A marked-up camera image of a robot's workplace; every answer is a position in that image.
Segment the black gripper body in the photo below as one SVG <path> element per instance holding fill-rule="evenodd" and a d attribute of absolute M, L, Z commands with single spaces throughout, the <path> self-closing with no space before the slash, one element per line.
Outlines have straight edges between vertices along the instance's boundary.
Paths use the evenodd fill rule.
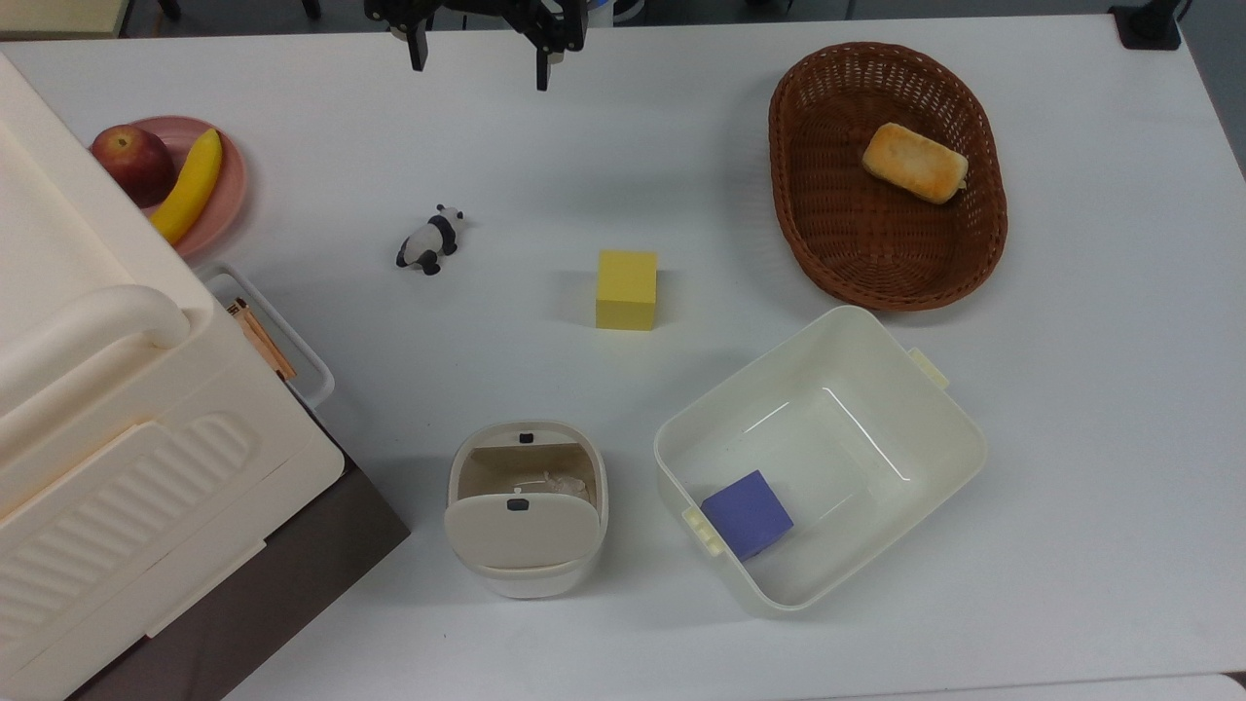
<path fill-rule="evenodd" d="M 442 7 L 454 12 L 501 17 L 530 44 L 564 40 L 567 52 L 584 49 L 588 6 L 586 1 L 366 1 L 365 17 L 388 22 L 407 44 L 407 27 L 422 25 Z"/>

